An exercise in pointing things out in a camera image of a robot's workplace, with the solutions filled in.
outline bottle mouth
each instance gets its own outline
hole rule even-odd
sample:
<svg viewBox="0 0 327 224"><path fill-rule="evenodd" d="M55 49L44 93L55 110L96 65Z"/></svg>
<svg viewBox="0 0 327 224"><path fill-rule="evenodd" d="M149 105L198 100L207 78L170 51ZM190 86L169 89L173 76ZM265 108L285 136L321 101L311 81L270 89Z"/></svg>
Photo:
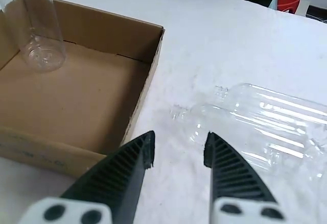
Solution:
<svg viewBox="0 0 327 224"><path fill-rule="evenodd" d="M225 100L225 97L228 94L228 88L224 88L221 86L215 86L214 88L214 101L221 103Z"/></svg>
<svg viewBox="0 0 327 224"><path fill-rule="evenodd" d="M188 111L188 109L186 109L184 107L181 107L179 105L174 105L170 109L169 114L170 114L170 117L173 120L179 121L179 120L184 120L185 119L187 111Z"/></svg>

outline clear plastic bottle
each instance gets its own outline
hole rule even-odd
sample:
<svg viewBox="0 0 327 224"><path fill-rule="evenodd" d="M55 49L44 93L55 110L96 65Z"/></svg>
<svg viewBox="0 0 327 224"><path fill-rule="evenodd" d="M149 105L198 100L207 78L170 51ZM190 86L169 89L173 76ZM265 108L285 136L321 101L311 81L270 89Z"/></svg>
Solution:
<svg viewBox="0 0 327 224"><path fill-rule="evenodd" d="M318 151L327 143L327 107L251 84L240 84L216 92L215 105L227 109L238 120L279 131L288 139L306 136Z"/></svg>
<svg viewBox="0 0 327 224"><path fill-rule="evenodd" d="M0 0L21 54L37 72L53 71L65 61L65 48L53 0Z"/></svg>
<svg viewBox="0 0 327 224"><path fill-rule="evenodd" d="M307 211L312 218L324 213L327 107L251 84L219 87L212 97L210 104L171 111L186 137L203 144L209 131L217 133L271 190L284 189L281 198L305 198L293 203L294 212Z"/></svg>

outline cardboard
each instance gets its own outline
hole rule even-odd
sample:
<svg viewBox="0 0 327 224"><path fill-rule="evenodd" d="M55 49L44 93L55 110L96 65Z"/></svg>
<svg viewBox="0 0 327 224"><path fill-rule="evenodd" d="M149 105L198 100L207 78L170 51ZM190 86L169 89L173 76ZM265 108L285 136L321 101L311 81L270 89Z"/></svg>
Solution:
<svg viewBox="0 0 327 224"><path fill-rule="evenodd" d="M78 177L131 139L164 29L58 0L55 8L67 60L42 74L25 65L0 14L0 156Z"/></svg>

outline lying bottle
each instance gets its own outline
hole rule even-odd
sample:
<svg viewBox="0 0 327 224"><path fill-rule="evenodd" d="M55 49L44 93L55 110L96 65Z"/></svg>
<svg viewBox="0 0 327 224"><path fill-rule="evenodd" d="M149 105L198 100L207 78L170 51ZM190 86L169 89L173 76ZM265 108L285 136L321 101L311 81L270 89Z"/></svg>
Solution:
<svg viewBox="0 0 327 224"><path fill-rule="evenodd" d="M326 106L250 84L219 88L213 100L175 112L192 141L203 143L209 131L218 133L270 175L291 172L303 160L317 160L318 166L325 158Z"/></svg>
<svg viewBox="0 0 327 224"><path fill-rule="evenodd" d="M209 100L171 111L183 134L201 146L208 132L219 134L292 213L325 216L327 107L250 84L217 88Z"/></svg>

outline white table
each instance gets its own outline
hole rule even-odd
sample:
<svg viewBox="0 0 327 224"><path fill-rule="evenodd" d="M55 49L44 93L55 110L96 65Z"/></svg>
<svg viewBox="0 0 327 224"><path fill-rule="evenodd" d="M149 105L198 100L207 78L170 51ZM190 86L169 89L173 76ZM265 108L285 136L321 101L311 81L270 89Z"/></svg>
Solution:
<svg viewBox="0 0 327 224"><path fill-rule="evenodd" d="M327 104L327 26L243 0L65 0L164 26L158 69L134 136L156 132L135 222L208 223L203 152L163 125L172 105L189 107L214 85L253 83ZM66 176L0 159L1 223L32 202L61 194Z"/></svg>

